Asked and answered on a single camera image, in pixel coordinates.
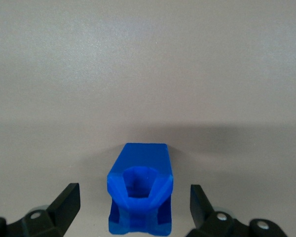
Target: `blue plastic part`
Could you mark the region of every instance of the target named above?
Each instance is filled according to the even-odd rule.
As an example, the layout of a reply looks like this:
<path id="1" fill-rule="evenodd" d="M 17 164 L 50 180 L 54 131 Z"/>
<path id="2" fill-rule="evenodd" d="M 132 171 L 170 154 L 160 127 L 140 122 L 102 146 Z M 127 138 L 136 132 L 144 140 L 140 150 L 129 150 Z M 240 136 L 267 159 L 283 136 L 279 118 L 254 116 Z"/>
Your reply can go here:
<path id="1" fill-rule="evenodd" d="M 109 231 L 169 235 L 172 190 L 167 145 L 127 143 L 108 174 Z"/>

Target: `gray table surface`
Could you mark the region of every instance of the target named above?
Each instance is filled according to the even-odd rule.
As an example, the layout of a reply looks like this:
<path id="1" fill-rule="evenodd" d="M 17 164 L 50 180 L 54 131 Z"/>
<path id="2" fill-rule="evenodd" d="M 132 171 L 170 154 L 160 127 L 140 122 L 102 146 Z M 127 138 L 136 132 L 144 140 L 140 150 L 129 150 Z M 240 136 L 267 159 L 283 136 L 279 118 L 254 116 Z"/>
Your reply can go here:
<path id="1" fill-rule="evenodd" d="M 127 142 L 169 145 L 170 236 L 193 183 L 296 237 L 296 0 L 0 1 L 0 216 L 79 182 L 66 237 L 111 236 Z"/>

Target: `blue 3d-printed object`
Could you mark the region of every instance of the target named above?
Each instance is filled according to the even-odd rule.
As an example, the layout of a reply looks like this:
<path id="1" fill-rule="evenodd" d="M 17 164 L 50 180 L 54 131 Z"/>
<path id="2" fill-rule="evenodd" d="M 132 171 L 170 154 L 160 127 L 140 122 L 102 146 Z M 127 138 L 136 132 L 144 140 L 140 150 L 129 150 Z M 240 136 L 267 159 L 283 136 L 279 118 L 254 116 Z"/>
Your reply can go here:
<path id="1" fill-rule="evenodd" d="M 172 190 L 167 145 L 127 143 L 108 174 L 109 231 L 169 235 Z"/>

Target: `silver bolt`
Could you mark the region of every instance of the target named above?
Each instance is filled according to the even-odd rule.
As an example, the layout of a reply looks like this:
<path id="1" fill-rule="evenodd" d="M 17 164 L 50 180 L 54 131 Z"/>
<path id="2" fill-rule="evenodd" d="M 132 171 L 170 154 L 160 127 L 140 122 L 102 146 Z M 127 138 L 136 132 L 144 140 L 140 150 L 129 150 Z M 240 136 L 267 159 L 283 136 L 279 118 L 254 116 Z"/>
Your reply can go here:
<path id="1" fill-rule="evenodd" d="M 269 228 L 268 224 L 266 224 L 264 221 L 258 221 L 258 226 L 264 230 L 268 230 Z"/>
<path id="2" fill-rule="evenodd" d="M 223 214 L 223 213 L 218 213 L 217 218 L 220 219 L 221 221 L 226 221 L 227 220 L 226 215 Z"/>
<path id="3" fill-rule="evenodd" d="M 31 219 L 36 219 L 39 216 L 40 216 L 40 212 L 35 212 L 31 215 Z"/>

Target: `black plastic bracket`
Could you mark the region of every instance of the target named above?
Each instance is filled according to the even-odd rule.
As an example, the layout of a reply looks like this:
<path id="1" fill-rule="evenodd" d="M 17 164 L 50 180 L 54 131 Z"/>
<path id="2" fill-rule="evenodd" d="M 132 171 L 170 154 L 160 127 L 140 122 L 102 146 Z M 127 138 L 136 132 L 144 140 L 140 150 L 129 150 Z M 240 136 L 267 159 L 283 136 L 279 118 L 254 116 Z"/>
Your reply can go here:
<path id="1" fill-rule="evenodd" d="M 287 237 L 274 222 L 254 219 L 246 226 L 215 211 L 200 185 L 191 185 L 190 210 L 196 226 L 186 237 Z"/>
<path id="2" fill-rule="evenodd" d="M 79 184 L 71 183 L 46 210 L 31 211 L 10 225 L 0 217 L 0 237 L 63 237 L 79 210 Z"/>

